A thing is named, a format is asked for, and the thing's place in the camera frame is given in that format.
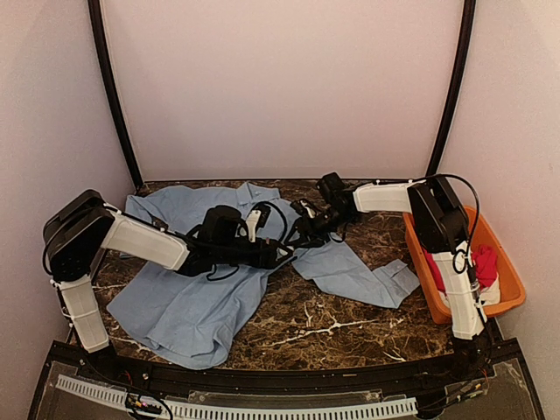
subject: white wall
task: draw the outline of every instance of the white wall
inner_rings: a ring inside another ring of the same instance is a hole
[[[468,177],[527,290],[500,319],[560,410],[560,4],[478,2],[443,170]]]
[[[146,179],[425,172],[461,0],[103,4]]]
[[[88,2],[0,2],[0,417],[26,418],[67,324],[41,267],[45,221],[86,188],[132,185],[102,87]]]

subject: brown marble surface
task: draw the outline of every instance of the brown marble surface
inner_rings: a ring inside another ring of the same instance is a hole
[[[321,203],[313,181],[251,181],[277,187],[287,200],[307,198]],[[140,195],[170,185],[237,187],[242,181],[148,183]],[[369,213],[352,225],[348,245],[375,269],[396,258],[412,269],[399,213]],[[96,278],[95,295],[109,336],[119,354],[149,361],[165,361],[131,339],[106,311],[107,304],[144,266],[144,261],[120,259],[108,252]],[[229,358],[218,368],[298,370],[362,368],[414,361],[450,353],[451,328],[436,325],[418,287],[399,309],[382,309],[321,292],[291,266],[269,278],[264,299],[251,320],[235,336]]]

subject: red cloth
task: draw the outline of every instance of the red cloth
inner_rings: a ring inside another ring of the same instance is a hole
[[[444,285],[444,278],[441,277],[441,273],[439,272],[438,265],[434,261],[434,257],[422,248],[423,256],[426,258],[426,262],[428,262],[428,266],[430,267],[431,276],[434,277],[436,282],[436,287],[439,291],[445,292],[445,285]]]
[[[472,252],[472,259],[476,266],[476,278],[479,279],[480,285],[490,287],[498,276],[498,254],[492,247],[488,245],[480,245],[479,248]]]
[[[445,292],[444,279],[441,277],[438,265],[428,251],[422,249],[422,252],[430,267],[431,276],[434,277],[437,289]],[[472,259],[474,260],[476,278],[479,279],[480,286],[484,289],[494,284],[498,277],[498,254],[496,254],[496,251],[488,245],[480,245],[476,251],[472,252]]]

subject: orange basket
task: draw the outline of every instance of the orange basket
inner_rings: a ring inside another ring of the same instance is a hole
[[[473,220],[476,212],[469,206],[465,206],[465,210],[469,217],[470,229],[473,227]],[[423,294],[428,301],[431,317],[436,324],[450,324],[452,322],[451,310],[444,304],[439,296],[436,282],[431,275],[430,267],[426,262],[417,234],[414,231],[414,219],[412,214],[404,213],[402,216],[404,218],[404,224],[406,225],[406,243],[409,246],[412,261],[414,262],[418,279],[422,285]],[[476,227],[476,232],[474,232],[472,248],[476,249],[481,244],[491,246],[498,254],[500,302],[498,304],[484,306],[484,312],[489,318],[492,318],[510,309],[514,309],[525,302],[525,289],[523,288],[522,282],[513,264],[509,261],[504,248],[500,245],[496,235],[492,232],[492,229],[490,229],[490,226],[488,226],[482,214],[479,217],[479,224]]]

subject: black metal frame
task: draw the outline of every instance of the black metal frame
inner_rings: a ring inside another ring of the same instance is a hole
[[[444,395],[444,386],[455,381],[452,379],[430,379],[429,372],[437,374],[453,362],[452,355],[434,357],[427,360],[409,361],[393,365],[361,367],[355,369],[336,369],[324,371],[280,371],[254,372],[228,369],[209,369],[194,371],[166,363],[148,362],[129,357],[110,355],[112,363],[129,372],[136,386],[161,396],[188,396],[191,391],[218,392],[235,395],[318,395],[380,389],[383,396],[405,394],[415,397],[419,405],[430,403]],[[527,362],[523,357],[517,339],[497,340],[493,346],[494,363],[517,359],[539,420],[544,420],[535,384],[531,378]],[[86,354],[76,346],[54,341],[43,366],[35,396],[31,404],[28,420],[35,420],[39,411],[42,391],[53,361],[76,366],[78,375],[103,381],[93,371],[107,371],[107,360]]]
[[[449,137],[449,130],[452,127],[453,115],[455,114],[457,100],[459,99],[459,91],[461,90],[461,81],[463,80],[463,73],[465,72],[466,56],[469,52],[471,32],[473,31],[475,6],[476,0],[465,0],[451,82],[449,84],[449,90],[447,91],[444,113],[441,116],[441,123],[437,131],[434,148],[431,151],[430,163],[428,164],[426,175],[433,175],[438,172],[439,164],[444,155],[445,144]]]
[[[144,184],[137,159],[132,149],[129,132],[124,121],[123,109],[119,101],[119,95],[116,91],[115,76],[111,66],[109,57],[109,49],[107,48],[107,38],[105,37],[105,28],[103,26],[103,15],[100,0],[88,0],[89,17],[91,19],[91,29],[94,33],[95,49],[97,50],[97,59],[99,60],[99,68],[103,84],[105,85],[105,94],[107,95],[108,105],[111,108],[113,123],[115,124],[116,134],[122,148],[122,154],[129,167],[129,173],[136,189]]]
[[[138,189],[144,184],[144,181],[142,180],[140,168],[138,167],[138,162],[134,155],[134,150],[132,149],[129,132],[127,131],[126,123],[124,121],[123,109],[121,108],[119,96],[116,91],[115,77],[113,75],[109,50],[107,48],[107,39],[105,37],[100,0],[87,1],[89,3],[89,16],[91,18],[91,27],[94,33],[99,67],[101,68],[101,75],[103,76],[103,83],[105,84],[105,92],[111,108],[111,114],[113,115],[116,132],[121,143],[122,153],[124,154],[127,166],[129,167],[130,176],[134,181],[136,189]],[[439,164],[442,156],[444,155],[445,144],[447,143],[447,138],[449,137],[449,130],[452,126],[453,114],[455,113],[457,100],[459,98],[459,90],[461,89],[461,81],[463,80],[463,73],[465,72],[466,56],[468,54],[471,32],[473,30],[475,4],[476,0],[465,0],[464,3],[463,17],[461,19],[461,28],[457,44],[457,53],[455,55],[455,63],[451,74],[451,82],[447,92],[447,99],[445,100],[444,113],[442,114],[441,123],[439,124],[436,142],[434,143],[434,148],[431,152],[426,175],[433,175],[438,171]]]

